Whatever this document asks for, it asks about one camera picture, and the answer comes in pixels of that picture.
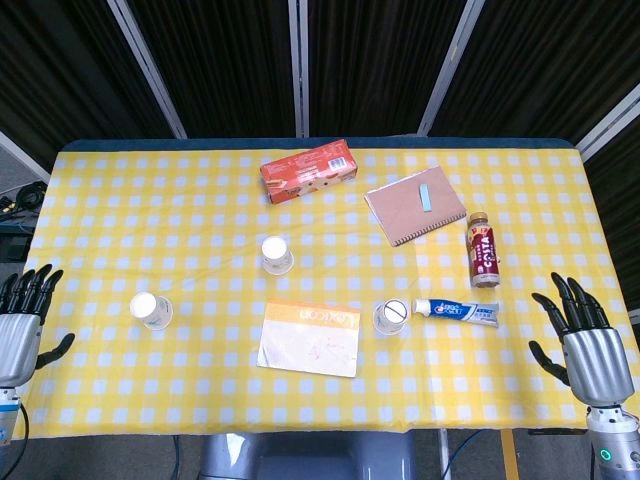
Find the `yellow white checkered tablecloth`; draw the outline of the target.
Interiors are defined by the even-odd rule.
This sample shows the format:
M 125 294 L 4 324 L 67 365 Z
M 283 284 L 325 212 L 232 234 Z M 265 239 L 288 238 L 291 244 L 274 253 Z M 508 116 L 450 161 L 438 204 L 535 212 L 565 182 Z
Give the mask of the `yellow white checkered tablecloth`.
M 582 160 L 573 149 L 357 149 L 354 179 L 271 204 L 259 168 L 278 150 L 63 152 L 27 267 L 64 271 L 43 329 L 69 352 L 38 371 L 23 400 L 36 438 L 226 430 L 580 427 L 584 406 L 544 372 L 528 342 L 561 347 L 531 294 L 557 295 L 552 272 L 604 307 L 625 345 L 640 416 L 640 352 Z M 494 228 L 500 285 L 470 285 L 466 224 L 393 247 L 369 190 L 441 167 L 470 212 Z M 263 269 L 282 237 L 292 269 Z M 150 330 L 130 313 L 139 292 L 173 316 Z M 399 334 L 373 325 L 404 301 Z M 413 312 L 416 299 L 498 304 L 498 327 Z M 269 302 L 360 312 L 356 376 L 257 365 Z

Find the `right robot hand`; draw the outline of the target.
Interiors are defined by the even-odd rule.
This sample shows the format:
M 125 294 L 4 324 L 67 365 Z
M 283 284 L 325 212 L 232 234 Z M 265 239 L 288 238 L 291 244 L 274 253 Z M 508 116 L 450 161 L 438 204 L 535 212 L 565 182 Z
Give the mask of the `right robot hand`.
M 538 365 L 568 386 L 576 399 L 590 407 L 612 408 L 635 393 L 626 352 L 619 332 L 598 300 L 572 277 L 551 274 L 561 300 L 534 292 L 531 297 L 546 312 L 562 347 L 564 363 L 555 363 L 540 344 L 529 350 Z

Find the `orange snack box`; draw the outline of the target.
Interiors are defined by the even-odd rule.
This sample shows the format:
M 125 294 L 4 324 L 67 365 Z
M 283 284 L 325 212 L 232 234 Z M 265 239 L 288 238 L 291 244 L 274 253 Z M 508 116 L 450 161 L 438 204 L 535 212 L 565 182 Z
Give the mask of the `orange snack box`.
M 281 204 L 343 183 L 353 179 L 357 171 L 356 160 L 344 139 L 260 167 L 260 174 L 272 204 Z

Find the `blue white toothpaste tube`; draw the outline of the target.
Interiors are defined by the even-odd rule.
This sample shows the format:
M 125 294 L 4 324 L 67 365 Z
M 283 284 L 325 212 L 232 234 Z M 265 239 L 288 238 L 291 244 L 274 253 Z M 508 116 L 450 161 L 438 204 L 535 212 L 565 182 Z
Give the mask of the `blue white toothpaste tube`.
M 461 303 L 444 299 L 416 299 L 413 312 L 469 324 L 498 327 L 498 304 Z

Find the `brown spiral notebook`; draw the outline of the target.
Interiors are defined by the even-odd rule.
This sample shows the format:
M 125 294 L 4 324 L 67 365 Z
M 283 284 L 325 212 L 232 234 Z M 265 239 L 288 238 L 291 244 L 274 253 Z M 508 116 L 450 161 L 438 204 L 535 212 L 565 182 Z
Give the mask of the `brown spiral notebook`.
M 431 212 L 422 209 L 421 184 L 429 187 Z M 466 209 L 441 167 L 371 190 L 365 201 L 393 247 L 466 217 Z

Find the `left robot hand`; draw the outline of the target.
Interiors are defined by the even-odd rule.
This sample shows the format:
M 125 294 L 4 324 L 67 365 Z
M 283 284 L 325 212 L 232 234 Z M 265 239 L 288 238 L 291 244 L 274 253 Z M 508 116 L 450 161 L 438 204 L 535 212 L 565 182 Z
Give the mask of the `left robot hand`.
M 0 390 L 26 384 L 35 371 L 59 360 L 71 348 L 75 335 L 68 333 L 57 347 L 40 351 L 53 293 L 63 274 L 46 264 L 0 282 Z

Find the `white paper cup green print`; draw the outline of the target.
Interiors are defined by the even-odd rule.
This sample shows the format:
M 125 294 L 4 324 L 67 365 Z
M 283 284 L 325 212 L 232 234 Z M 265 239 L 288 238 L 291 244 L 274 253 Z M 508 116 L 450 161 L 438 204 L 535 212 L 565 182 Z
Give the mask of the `white paper cup green print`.
M 139 292 L 130 301 L 131 315 L 150 330 L 163 330 L 171 322 L 173 307 L 163 296 Z

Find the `white paper cup line mark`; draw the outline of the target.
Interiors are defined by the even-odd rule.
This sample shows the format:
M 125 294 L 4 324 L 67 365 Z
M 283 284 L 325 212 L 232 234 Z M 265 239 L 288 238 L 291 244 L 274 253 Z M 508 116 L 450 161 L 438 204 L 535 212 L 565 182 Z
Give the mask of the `white paper cup line mark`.
M 409 317 L 410 309 L 404 301 L 389 299 L 374 309 L 373 325 L 383 335 L 396 335 L 402 331 Z

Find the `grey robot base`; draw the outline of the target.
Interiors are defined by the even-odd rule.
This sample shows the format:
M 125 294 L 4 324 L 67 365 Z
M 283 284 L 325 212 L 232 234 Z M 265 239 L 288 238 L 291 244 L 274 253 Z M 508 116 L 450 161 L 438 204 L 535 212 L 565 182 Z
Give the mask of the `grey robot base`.
M 413 435 L 223 433 L 205 438 L 197 480 L 416 480 Z

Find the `white partition frame post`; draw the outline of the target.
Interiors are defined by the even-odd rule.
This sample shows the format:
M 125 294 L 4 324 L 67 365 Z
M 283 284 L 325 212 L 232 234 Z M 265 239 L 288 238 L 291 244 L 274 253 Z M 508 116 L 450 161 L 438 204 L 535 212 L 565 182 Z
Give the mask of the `white partition frame post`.
M 295 133 L 310 136 L 308 0 L 287 0 Z
M 582 161 L 586 163 L 590 160 L 638 117 L 640 117 L 640 82 L 576 144 Z
M 425 107 L 417 130 L 418 136 L 427 137 L 431 131 L 484 4 L 485 0 L 466 0 L 461 17 Z
M 106 2 L 173 136 L 177 139 L 187 139 L 186 129 L 129 3 L 127 0 L 106 0 Z
M 34 158 L 26 153 L 19 145 L 0 130 L 0 149 L 5 151 L 14 160 L 29 169 L 41 181 L 49 183 L 51 175 Z

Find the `plain white paper cup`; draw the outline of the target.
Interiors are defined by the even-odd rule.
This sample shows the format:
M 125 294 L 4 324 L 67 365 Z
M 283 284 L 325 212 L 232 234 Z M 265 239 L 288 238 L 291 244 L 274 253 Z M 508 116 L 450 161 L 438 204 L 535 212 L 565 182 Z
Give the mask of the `plain white paper cup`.
M 283 275 L 294 265 L 294 257 L 286 241 L 280 236 L 269 236 L 261 245 L 263 269 L 271 275 Z

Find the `yellow white paper card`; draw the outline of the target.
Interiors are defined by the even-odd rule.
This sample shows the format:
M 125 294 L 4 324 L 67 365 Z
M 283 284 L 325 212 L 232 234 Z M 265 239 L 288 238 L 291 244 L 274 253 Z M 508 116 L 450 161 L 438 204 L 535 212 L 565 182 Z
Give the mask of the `yellow white paper card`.
M 353 378 L 360 312 L 350 308 L 269 302 L 257 355 L 263 368 Z

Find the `red Costa coffee bottle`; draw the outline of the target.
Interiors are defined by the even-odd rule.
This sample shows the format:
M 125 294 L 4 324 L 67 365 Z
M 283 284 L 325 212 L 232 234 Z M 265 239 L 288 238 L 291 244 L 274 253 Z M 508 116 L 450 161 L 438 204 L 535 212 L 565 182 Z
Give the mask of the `red Costa coffee bottle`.
M 467 247 L 471 285 L 476 288 L 498 286 L 500 273 L 494 231 L 485 212 L 474 212 L 469 216 Z

